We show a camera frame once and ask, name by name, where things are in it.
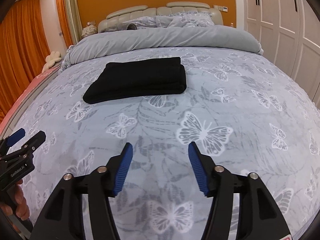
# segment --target beige leather headboard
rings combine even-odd
[[[98,32],[118,23],[134,20],[142,16],[153,17],[156,15],[169,15],[186,11],[210,12],[214,24],[223,25],[221,12],[217,9],[210,8],[206,3],[170,2],[167,3],[166,7],[149,8],[147,5],[141,5],[110,13],[105,20],[99,23]]]

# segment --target white wall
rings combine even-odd
[[[244,0],[236,0],[237,29],[244,29]]]
[[[67,52],[67,46],[61,33],[56,0],[40,0],[41,17],[44,34],[50,51],[59,51],[62,56]]]

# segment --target human hand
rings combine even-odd
[[[21,184],[22,184],[22,179],[16,183],[14,197],[15,197],[15,200],[18,204],[17,209],[16,209],[16,215],[17,215],[17,217],[21,218],[22,221],[24,221],[29,218],[30,210],[27,205],[27,201],[26,201],[25,197],[23,196],[23,191],[22,191],[21,187],[19,186]],[[0,203],[0,208],[2,209],[2,211],[4,212],[4,214],[6,216],[10,216],[13,214],[11,207],[5,205],[4,203]],[[14,229],[17,232],[20,232],[19,229],[15,225],[12,225],[12,226],[14,227]]]

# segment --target folded black towel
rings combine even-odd
[[[108,100],[181,94],[187,88],[179,57],[110,62],[83,96],[89,104]]]

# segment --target white wardrobe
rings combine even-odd
[[[244,29],[320,108],[320,22],[308,2],[244,0]]]

